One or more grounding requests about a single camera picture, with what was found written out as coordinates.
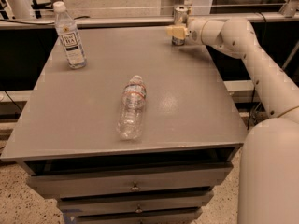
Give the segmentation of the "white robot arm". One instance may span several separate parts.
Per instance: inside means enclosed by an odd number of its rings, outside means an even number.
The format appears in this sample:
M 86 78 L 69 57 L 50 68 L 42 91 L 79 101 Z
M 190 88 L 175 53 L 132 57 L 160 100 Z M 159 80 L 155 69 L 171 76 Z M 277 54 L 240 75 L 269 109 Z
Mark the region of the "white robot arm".
M 243 62 L 268 116 L 246 137 L 240 158 L 237 224 L 299 224 L 299 88 L 263 50 L 251 23 L 193 19 L 169 35 Z

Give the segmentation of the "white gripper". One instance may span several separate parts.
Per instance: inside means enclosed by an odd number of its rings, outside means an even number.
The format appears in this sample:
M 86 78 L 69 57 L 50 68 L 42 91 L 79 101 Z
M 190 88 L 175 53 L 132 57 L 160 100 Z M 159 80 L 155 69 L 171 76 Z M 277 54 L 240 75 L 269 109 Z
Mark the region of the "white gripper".
M 196 44 L 202 44 L 202 32 L 206 21 L 203 19 L 194 19 L 188 23 L 186 28 L 184 25 L 169 25 L 165 28 L 169 36 L 183 40 L 187 36 Z

